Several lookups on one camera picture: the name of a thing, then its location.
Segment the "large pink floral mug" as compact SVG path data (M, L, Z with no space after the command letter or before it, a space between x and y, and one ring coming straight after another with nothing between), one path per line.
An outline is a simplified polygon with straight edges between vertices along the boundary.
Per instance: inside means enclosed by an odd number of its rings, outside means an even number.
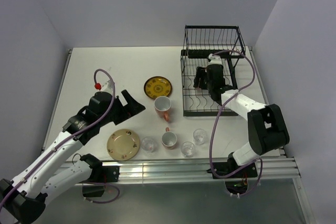
M154 108L160 118L163 118L166 122L170 121L170 110L172 102L168 97L160 96L154 100Z

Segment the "small pink cup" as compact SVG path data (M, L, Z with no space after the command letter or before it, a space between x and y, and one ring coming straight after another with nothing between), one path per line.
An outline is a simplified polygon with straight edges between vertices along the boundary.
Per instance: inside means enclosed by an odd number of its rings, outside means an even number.
M174 149L177 144L176 134L170 131L170 129L167 127L165 129L165 133L162 135L161 143L167 150Z

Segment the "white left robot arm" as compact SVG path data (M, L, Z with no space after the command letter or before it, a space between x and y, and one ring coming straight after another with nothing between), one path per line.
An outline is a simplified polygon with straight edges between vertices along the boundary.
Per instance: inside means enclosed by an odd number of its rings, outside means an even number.
M108 92L96 92L89 104L81 108L63 126L54 142L21 174L11 180L1 179L1 208L5 208L20 223L36 221L48 203L79 182L96 182L102 176L102 161L91 154L67 170L58 168L80 150L101 127L118 125L145 110L127 90L123 90L126 105Z

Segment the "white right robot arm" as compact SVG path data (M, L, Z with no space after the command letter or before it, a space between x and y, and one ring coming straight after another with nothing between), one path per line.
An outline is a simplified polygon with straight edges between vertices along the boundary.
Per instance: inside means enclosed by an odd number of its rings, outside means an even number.
M213 154L209 154L208 173L214 178L240 176L246 167L262 155L289 143L290 137L280 107L257 102L242 94L239 89L227 85L222 65L197 67L194 87L208 90L209 96L221 109L228 108L247 121L248 142L229 154L226 162L214 163Z

